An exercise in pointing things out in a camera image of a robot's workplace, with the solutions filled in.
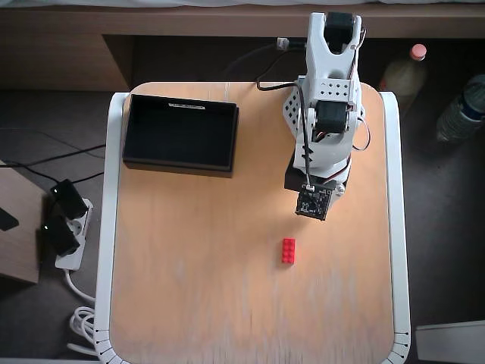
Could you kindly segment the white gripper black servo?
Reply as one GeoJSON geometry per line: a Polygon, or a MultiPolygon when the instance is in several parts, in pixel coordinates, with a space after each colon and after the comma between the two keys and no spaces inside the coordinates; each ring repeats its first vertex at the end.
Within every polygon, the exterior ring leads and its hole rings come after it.
{"type": "MultiPolygon", "coordinates": [[[[311,184],[332,188],[332,198],[340,198],[346,191],[351,160],[352,141],[322,139],[309,143],[309,174],[311,184]]],[[[305,146],[296,139],[295,149],[285,172],[284,188],[299,192],[306,183],[305,146]]]]}

